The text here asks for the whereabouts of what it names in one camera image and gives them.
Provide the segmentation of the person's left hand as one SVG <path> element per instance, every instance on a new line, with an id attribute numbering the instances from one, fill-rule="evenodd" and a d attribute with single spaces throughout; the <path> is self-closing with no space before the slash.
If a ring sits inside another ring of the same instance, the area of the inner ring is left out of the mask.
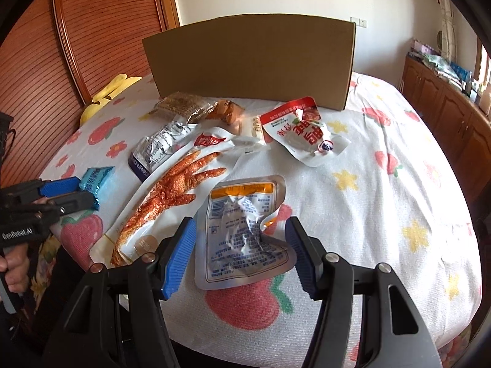
<path id="1" fill-rule="evenodd" d="M 14 246 L 1 257 L 1 272 L 5 273 L 5 281 L 11 293 L 21 294 L 27 291 L 29 267 L 27 243 Z"/>

